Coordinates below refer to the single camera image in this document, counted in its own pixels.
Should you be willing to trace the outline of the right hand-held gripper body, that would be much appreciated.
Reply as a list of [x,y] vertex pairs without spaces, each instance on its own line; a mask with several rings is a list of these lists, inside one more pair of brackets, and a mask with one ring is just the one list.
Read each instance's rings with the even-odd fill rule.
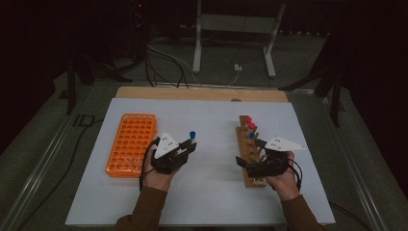
[[[287,152],[305,149],[304,145],[277,136],[274,136],[270,141],[266,141],[266,143],[264,148],[259,147],[265,151],[265,159],[257,163],[258,167],[256,169],[247,169],[250,178],[283,174],[290,167]],[[303,176],[301,167],[295,161],[293,161],[292,170],[297,178]]]

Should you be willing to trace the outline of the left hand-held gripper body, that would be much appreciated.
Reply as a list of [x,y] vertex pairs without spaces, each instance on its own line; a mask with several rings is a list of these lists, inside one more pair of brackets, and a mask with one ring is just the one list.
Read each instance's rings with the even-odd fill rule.
[[151,166],[163,174],[171,174],[184,165],[188,158],[180,158],[182,152],[180,142],[176,141],[169,133],[163,132],[159,137],[157,147],[153,150]]

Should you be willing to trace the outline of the wooden test tube rack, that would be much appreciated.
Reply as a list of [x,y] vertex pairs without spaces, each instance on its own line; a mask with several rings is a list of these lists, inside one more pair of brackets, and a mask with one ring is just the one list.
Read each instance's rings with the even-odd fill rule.
[[[236,135],[239,144],[240,157],[249,163],[258,163],[260,161],[261,149],[255,145],[255,140],[258,138],[257,126],[254,132],[251,132],[248,127],[245,127],[244,120],[246,115],[240,115],[240,125],[236,128]],[[255,133],[253,141],[248,140],[248,135]],[[246,169],[242,170],[244,185],[247,188],[261,188],[267,185],[263,178],[250,178]]]

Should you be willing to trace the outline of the orange plastic test tube rack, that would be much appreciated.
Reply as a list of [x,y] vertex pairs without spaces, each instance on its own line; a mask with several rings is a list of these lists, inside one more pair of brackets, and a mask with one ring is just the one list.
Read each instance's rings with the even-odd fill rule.
[[[110,177],[139,178],[142,161],[148,144],[156,135],[156,117],[152,114],[124,114],[119,122],[115,140],[105,171]],[[126,156],[132,156],[133,163],[127,164]],[[134,163],[140,157],[140,164]]]

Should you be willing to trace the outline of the person's left hand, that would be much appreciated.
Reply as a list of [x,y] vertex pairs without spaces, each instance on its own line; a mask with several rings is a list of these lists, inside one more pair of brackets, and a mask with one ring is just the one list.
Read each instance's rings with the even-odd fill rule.
[[177,170],[173,171],[171,174],[163,174],[158,172],[153,166],[151,166],[152,152],[153,150],[149,150],[144,158],[140,185],[142,187],[149,187],[167,192],[170,188],[173,177],[177,173]]

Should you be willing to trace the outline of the person's right hand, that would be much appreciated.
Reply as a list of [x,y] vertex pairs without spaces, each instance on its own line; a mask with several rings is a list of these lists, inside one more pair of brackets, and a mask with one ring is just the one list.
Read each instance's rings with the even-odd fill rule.
[[296,176],[292,170],[294,154],[292,151],[288,151],[287,156],[290,159],[290,167],[281,175],[265,178],[266,182],[277,192],[281,201],[292,200],[300,196],[299,188],[296,185]]

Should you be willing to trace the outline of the white table mat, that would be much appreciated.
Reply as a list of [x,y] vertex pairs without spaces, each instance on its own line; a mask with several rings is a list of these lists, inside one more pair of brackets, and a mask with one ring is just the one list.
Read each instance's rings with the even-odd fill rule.
[[76,192],[66,224],[111,225],[133,211],[140,194],[135,178],[113,178],[105,167],[121,117],[149,113],[157,132],[184,141],[195,132],[197,147],[172,180],[160,224],[163,226],[277,225],[285,219],[279,197],[269,187],[248,188],[236,129],[249,115],[260,139],[275,136],[304,144],[302,130],[289,103],[196,100],[112,100]]

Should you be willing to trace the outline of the black metal stand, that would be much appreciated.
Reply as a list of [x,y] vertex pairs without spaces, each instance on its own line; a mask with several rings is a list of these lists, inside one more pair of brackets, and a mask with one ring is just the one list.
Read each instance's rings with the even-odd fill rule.
[[78,68],[79,64],[91,64],[97,70],[102,71],[108,77],[117,80],[118,82],[130,82],[130,79],[124,78],[120,76],[118,73],[114,72],[113,70],[105,67],[102,63],[98,62],[97,60],[91,58],[86,54],[81,54],[78,57],[74,57],[70,54],[66,56],[66,74],[67,74],[67,92],[66,92],[66,99],[67,99],[67,110],[66,113],[70,115],[77,103],[77,93],[76,93],[76,76],[78,75]]
[[326,97],[328,93],[331,93],[330,118],[334,125],[339,127],[339,109],[342,83],[342,73],[340,71],[340,67],[342,62],[336,51],[337,44],[337,37],[331,33],[327,37],[324,45],[321,47],[319,55],[315,60],[309,74],[292,84],[281,87],[280,90],[293,91],[306,85],[307,83],[319,79],[319,83],[314,89],[314,95],[316,97]]

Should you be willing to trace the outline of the white metal desk frame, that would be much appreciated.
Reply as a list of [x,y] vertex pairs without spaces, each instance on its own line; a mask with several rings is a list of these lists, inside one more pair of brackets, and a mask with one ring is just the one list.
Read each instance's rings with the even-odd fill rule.
[[254,34],[269,34],[269,42],[263,47],[263,55],[268,77],[274,78],[277,72],[274,67],[271,51],[276,41],[285,9],[286,5],[281,4],[276,16],[274,17],[213,14],[202,12],[202,0],[197,0],[195,48],[192,61],[192,72],[200,72],[202,53],[201,32],[203,30],[218,32],[244,32]]

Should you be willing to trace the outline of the metal floor rail frame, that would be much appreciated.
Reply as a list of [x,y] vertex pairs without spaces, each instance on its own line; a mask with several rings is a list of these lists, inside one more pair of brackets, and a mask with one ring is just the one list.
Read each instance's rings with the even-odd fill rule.
[[[113,99],[289,103],[305,143],[296,150],[301,191],[317,220],[331,231],[393,231],[369,190],[374,174],[356,135],[336,127],[327,103],[308,93],[277,90],[83,86],[73,112],[52,97],[0,155],[0,231],[114,231],[111,225],[75,226],[66,218]],[[165,226],[251,230],[277,225]]]

